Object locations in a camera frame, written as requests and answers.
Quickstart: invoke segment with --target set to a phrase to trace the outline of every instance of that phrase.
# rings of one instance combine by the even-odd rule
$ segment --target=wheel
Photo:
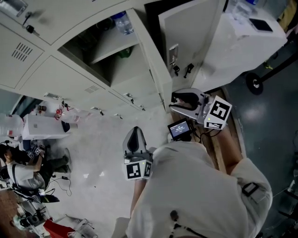
[[[246,85],[254,95],[260,95],[263,92],[263,83],[255,73],[249,73],[246,76]]]

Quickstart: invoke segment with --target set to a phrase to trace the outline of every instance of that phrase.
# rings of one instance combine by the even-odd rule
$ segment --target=plastic bag
[[[78,123],[80,121],[86,121],[93,114],[84,110],[73,108],[71,110],[63,110],[60,120],[67,123]]]

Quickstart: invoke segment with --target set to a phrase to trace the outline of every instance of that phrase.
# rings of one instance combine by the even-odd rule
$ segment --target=gray floor
[[[295,44],[288,45],[279,51],[276,60],[269,60],[269,64],[279,65],[296,50]],[[263,66],[254,70],[259,76],[268,71]],[[264,91],[259,96],[248,90],[242,76],[226,86],[242,126],[247,156],[268,178],[273,194],[287,188],[293,180],[292,139],[298,130],[297,76],[298,61],[265,81]],[[283,193],[277,195],[263,226],[264,233],[278,237],[289,225],[278,210],[289,212],[296,202]]]
[[[72,195],[66,194],[69,181],[51,182],[48,191],[55,188],[59,203],[49,203],[47,208],[54,219],[65,214],[84,219],[93,224],[98,237],[111,237],[116,219],[129,218],[134,183],[126,181],[122,172],[122,143],[127,133],[139,126],[144,133],[148,149],[168,142],[171,115],[162,106],[139,112],[123,120],[101,115],[79,123],[78,130],[64,139],[52,143],[52,157],[61,157],[63,148],[71,155]],[[62,173],[56,173],[56,179]]]

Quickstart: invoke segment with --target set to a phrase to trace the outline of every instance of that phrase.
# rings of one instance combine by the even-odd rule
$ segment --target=red object
[[[50,219],[46,220],[43,227],[51,234],[51,238],[68,238],[70,232],[75,232],[73,228],[56,224]]]

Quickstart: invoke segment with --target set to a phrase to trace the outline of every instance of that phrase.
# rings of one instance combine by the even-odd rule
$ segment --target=strap buckle
[[[245,196],[250,197],[250,195],[252,195],[258,188],[259,185],[257,185],[256,183],[249,183],[243,186],[242,193]]]

